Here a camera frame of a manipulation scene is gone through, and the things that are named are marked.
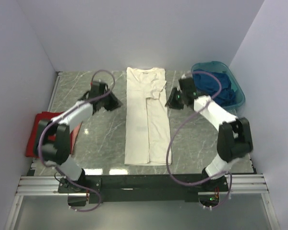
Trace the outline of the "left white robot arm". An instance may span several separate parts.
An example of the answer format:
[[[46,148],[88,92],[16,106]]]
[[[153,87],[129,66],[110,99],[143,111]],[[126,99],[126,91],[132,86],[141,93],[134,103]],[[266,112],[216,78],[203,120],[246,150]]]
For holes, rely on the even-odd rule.
[[[85,172],[71,157],[71,133],[101,108],[113,111],[121,105],[105,82],[92,81],[90,90],[71,108],[52,119],[39,121],[33,153],[69,178],[69,187],[74,192],[82,192],[86,188]]]

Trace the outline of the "white t shirt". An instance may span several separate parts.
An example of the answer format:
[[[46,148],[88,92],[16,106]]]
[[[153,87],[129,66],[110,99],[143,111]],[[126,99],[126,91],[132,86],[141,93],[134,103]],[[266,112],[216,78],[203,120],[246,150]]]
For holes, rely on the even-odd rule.
[[[126,114],[126,165],[171,164],[170,126],[165,70],[128,67]]]

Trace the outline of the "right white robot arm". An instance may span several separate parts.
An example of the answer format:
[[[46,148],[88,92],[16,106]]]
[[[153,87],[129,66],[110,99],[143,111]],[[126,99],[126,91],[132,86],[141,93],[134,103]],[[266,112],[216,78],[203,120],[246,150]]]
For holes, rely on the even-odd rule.
[[[218,185],[218,179],[223,177],[232,166],[253,150],[252,134],[249,121],[229,113],[214,98],[199,91],[191,77],[181,77],[179,87],[171,91],[166,106],[173,109],[191,107],[194,115],[201,114],[218,132],[217,154],[202,171],[202,179],[189,183],[169,174],[171,179],[183,186],[201,185],[206,191],[212,191]]]

